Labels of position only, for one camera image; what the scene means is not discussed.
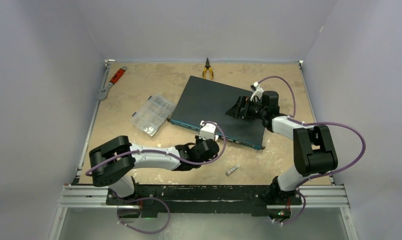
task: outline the clear plastic container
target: clear plastic container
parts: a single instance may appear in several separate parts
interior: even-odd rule
[[[150,96],[143,107],[130,120],[139,130],[154,136],[166,118],[175,110],[176,104],[160,94]]]

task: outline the white wall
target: white wall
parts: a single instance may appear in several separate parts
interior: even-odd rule
[[[298,61],[336,0],[76,0],[106,59]]]
[[[0,1],[0,239],[47,239],[103,76],[72,0]]]
[[[364,134],[364,158],[335,176],[360,238],[402,240],[402,0],[339,0],[303,71],[317,120]],[[343,166],[359,141],[334,132]]]

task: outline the blue edge strip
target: blue edge strip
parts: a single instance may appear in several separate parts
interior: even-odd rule
[[[193,126],[193,125],[183,123],[183,122],[180,122],[180,121],[176,121],[176,120],[173,120],[173,119],[170,119],[170,123],[173,124],[173,125],[179,126],[179,127],[183,127],[183,128],[189,129],[189,130],[196,131],[196,132],[200,131],[200,128],[197,127],[197,126]],[[223,138],[223,136],[220,133],[217,133],[217,135],[219,135],[221,138]],[[246,146],[246,147],[249,147],[249,148],[252,148],[252,149],[255,149],[255,150],[261,150],[263,148],[261,145],[256,145],[256,144],[252,144],[250,142],[241,141],[239,139],[229,137],[229,136],[226,136],[226,139],[227,139],[228,142],[236,143],[236,144]]]

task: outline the wooden table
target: wooden table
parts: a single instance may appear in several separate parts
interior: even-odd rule
[[[214,71],[213,81],[247,90],[251,84],[264,77],[283,77],[295,93],[295,119],[306,123],[313,122],[308,95],[297,64],[210,64]],[[132,143],[147,147],[168,148],[194,141],[195,131],[168,122],[150,137],[134,127],[130,120],[132,114],[137,112],[151,95],[161,94],[177,103],[189,77],[202,77],[204,64],[115,62],[111,65],[107,82],[123,66],[127,67],[127,71],[111,88],[108,98],[99,105],[84,158],[83,172],[90,168],[88,152],[120,135],[128,136]],[[278,92],[280,111],[285,114],[292,113],[292,97],[285,83],[272,78],[264,81],[261,86],[265,91]],[[263,146],[264,150],[254,150],[230,143],[219,160],[190,171],[143,168],[131,170],[128,174],[134,176],[141,184],[269,185],[275,176],[294,164],[293,142],[266,130]],[[239,169],[226,176],[226,170],[235,165],[239,165]],[[92,178],[82,175],[79,183],[91,184]],[[307,184],[330,185],[331,182],[328,177],[321,177]]]

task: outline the yellow pliers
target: yellow pliers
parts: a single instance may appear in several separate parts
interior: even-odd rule
[[[209,58],[207,57],[207,61],[205,62],[205,67],[204,71],[202,72],[202,78],[206,79],[206,72],[207,70],[210,71],[210,78],[213,79],[213,70],[212,67],[210,66]]]

